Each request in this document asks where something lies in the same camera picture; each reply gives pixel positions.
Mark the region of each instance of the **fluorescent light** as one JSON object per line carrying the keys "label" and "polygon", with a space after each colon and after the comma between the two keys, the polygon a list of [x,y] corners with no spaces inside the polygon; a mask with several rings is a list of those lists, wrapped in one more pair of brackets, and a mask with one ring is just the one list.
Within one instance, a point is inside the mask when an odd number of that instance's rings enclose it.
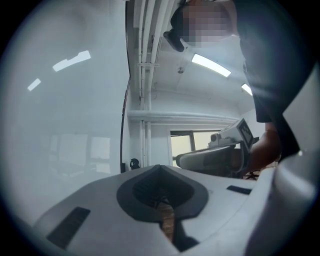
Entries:
{"label": "fluorescent light", "polygon": [[31,92],[34,88],[36,88],[41,83],[40,79],[37,78],[28,86],[28,90]]}
{"label": "fluorescent light", "polygon": [[252,96],[252,91],[251,91],[251,88],[246,84],[244,83],[242,86],[241,86],[242,89],[244,89],[248,94],[250,94]]}
{"label": "fluorescent light", "polygon": [[73,64],[86,61],[90,58],[91,58],[91,56],[90,56],[89,51],[85,50],[85,51],[79,52],[77,56],[75,56],[74,58],[72,58],[70,60],[64,59],[64,60],[58,62],[52,68],[54,69],[54,71],[57,72],[57,71],[65,69]]}
{"label": "fluorescent light", "polygon": [[193,56],[192,62],[205,66],[215,72],[218,72],[219,74],[225,76],[226,78],[231,74],[231,72],[228,69],[198,54],[195,54]]}

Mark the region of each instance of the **person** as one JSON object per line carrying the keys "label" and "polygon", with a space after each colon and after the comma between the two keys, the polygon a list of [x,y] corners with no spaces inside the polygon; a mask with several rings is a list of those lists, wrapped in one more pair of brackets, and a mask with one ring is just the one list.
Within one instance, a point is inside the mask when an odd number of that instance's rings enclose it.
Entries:
{"label": "person", "polygon": [[256,120],[265,123],[242,174],[297,153],[298,143],[283,112],[307,80],[315,58],[286,9],[270,0],[191,0],[175,11],[171,25],[171,38],[196,47],[231,36],[240,39]]}

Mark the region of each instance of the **person's arm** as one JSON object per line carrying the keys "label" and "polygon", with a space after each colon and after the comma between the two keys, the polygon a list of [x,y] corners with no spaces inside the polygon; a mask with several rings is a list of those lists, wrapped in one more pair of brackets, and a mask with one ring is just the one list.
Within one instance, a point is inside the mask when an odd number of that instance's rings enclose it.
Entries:
{"label": "person's arm", "polygon": [[275,161],[281,154],[282,146],[278,132],[272,122],[265,124],[265,133],[252,145],[248,167],[244,173],[256,171]]}

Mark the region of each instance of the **black shirt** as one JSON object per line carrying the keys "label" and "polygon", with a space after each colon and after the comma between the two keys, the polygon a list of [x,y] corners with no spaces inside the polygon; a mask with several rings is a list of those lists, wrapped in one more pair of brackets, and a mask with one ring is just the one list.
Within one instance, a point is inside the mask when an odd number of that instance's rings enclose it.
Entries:
{"label": "black shirt", "polygon": [[281,5],[263,0],[234,0],[234,4],[256,120],[274,124],[283,159],[299,150],[283,112],[303,87],[315,58],[305,35]]}

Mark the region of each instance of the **ceiling light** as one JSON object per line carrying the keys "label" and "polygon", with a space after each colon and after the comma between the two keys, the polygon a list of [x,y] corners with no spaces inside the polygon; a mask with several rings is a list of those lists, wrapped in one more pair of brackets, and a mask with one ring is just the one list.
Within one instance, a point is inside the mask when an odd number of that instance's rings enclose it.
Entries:
{"label": "ceiling light", "polygon": [[226,69],[223,66],[213,62],[212,60],[210,60],[208,58],[205,58],[205,57],[202,57],[202,56],[200,56],[198,54],[195,54],[193,56],[192,62],[200,64],[202,66],[205,66],[208,69],[211,69],[211,70],[213,70],[215,72],[218,72],[219,74],[225,76],[226,78],[231,74],[231,72],[228,69]]}
{"label": "ceiling light", "polygon": [[244,83],[242,86],[241,86],[242,89],[244,89],[248,94],[250,94],[252,96],[252,91],[251,91],[251,88],[246,84]]}
{"label": "ceiling light", "polygon": [[36,88],[41,83],[40,79],[37,78],[28,86],[28,90],[31,92],[34,88]]}
{"label": "ceiling light", "polygon": [[57,72],[57,71],[65,69],[73,64],[86,61],[90,58],[91,58],[91,56],[90,56],[89,51],[85,50],[85,51],[79,52],[77,56],[75,56],[74,58],[72,58],[70,60],[64,59],[64,60],[58,62],[57,64],[55,64],[53,66],[53,69],[54,69],[54,71]]}

